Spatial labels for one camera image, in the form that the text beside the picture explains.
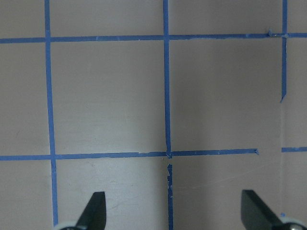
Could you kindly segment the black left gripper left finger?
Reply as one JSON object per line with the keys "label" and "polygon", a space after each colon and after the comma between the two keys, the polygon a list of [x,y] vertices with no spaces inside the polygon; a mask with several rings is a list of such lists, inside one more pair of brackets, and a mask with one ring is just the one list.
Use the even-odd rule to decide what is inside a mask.
{"label": "black left gripper left finger", "polygon": [[104,230],[106,227],[105,192],[94,192],[77,220],[79,230]]}

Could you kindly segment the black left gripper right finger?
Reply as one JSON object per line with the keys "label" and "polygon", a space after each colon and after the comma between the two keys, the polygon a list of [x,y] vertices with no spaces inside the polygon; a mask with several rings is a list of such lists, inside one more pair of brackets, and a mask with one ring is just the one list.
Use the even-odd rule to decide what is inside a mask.
{"label": "black left gripper right finger", "polygon": [[240,216],[246,230],[283,229],[281,220],[253,190],[242,190]]}

